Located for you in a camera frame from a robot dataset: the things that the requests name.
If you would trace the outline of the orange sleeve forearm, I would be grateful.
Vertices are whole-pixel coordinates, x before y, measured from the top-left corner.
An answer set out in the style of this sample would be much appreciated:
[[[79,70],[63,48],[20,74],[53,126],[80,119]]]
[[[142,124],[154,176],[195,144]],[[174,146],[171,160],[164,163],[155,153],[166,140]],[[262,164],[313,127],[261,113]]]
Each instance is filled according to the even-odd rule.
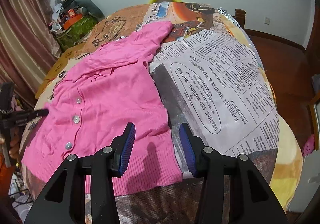
[[[0,198],[8,196],[10,189],[11,178],[16,169],[16,166],[6,167],[3,154],[0,156]]]

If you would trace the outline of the person's left hand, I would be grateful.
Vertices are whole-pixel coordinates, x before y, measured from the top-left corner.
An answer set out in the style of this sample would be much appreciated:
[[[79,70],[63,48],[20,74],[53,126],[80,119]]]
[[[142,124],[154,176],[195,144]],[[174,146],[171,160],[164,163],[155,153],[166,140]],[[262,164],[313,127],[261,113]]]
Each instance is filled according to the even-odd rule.
[[[18,160],[20,157],[20,129],[12,128],[10,129],[10,142],[6,141],[4,137],[1,137],[1,145],[4,146],[4,154],[8,155],[14,160]]]

